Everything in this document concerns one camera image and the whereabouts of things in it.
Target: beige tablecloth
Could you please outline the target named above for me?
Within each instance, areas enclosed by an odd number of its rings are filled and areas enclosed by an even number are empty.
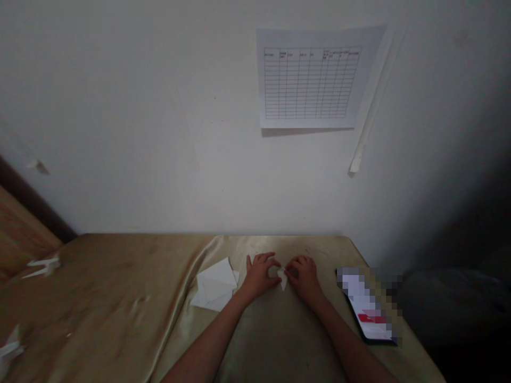
[[[225,257],[233,270],[246,275],[245,256],[276,252],[282,265],[297,254],[310,255],[320,284],[339,314],[358,334],[355,319],[336,283],[337,267],[366,267],[346,237],[217,237],[210,244],[200,271]],[[159,382],[217,315],[190,306],[196,280],[187,294],[152,382]],[[372,352],[402,382],[444,381],[420,342],[405,324],[401,347],[371,346]],[[266,292],[243,313],[217,374],[219,382],[346,381],[342,366],[325,330],[296,296],[291,286]]]
[[[85,235],[60,250],[47,278],[0,285],[0,342],[19,323],[26,351],[7,382],[158,382],[217,315],[191,307],[195,275],[229,257],[245,277],[245,256],[275,251],[316,260],[327,297],[356,330],[335,268],[364,267],[345,237]],[[443,381],[405,325],[402,348],[371,350],[401,381]],[[339,381],[342,367],[317,318],[291,286],[264,294],[243,314],[218,381]]]
[[[0,342],[19,323],[26,346],[5,381],[148,381],[212,238],[85,235],[55,274],[1,285]]]

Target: phone screen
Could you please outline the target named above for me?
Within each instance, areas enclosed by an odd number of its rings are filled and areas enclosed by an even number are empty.
[[[342,290],[348,298],[348,302],[353,308],[355,317],[360,329],[367,339],[392,341],[392,328],[387,324],[385,314],[380,310],[379,303],[376,302],[374,295],[366,288],[364,276],[361,275],[339,275],[337,280],[342,277]]]

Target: smartphone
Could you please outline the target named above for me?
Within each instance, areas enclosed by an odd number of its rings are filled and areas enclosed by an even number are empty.
[[[362,339],[368,344],[397,345],[392,324],[387,323],[385,312],[380,310],[376,297],[366,288],[364,276],[354,271],[342,271],[342,268],[338,268],[336,274],[337,285],[348,300]]]

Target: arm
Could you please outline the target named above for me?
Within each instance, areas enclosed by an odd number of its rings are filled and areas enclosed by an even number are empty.
[[[250,257],[246,256],[246,277],[242,287],[172,366],[161,381],[162,383],[213,381],[245,308],[281,281],[280,278],[268,277],[270,267],[281,266],[273,259],[268,260],[273,255],[275,253],[258,254],[254,257],[253,264],[250,262]]]
[[[291,269],[296,269],[298,278],[289,273]],[[303,255],[293,258],[286,266],[286,275],[300,298],[325,327],[350,382],[397,382],[323,294],[312,258]]]

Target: wooden furniture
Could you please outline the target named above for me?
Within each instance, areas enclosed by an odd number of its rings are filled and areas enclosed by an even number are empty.
[[[23,270],[31,260],[55,252],[62,242],[0,187],[0,279]]]

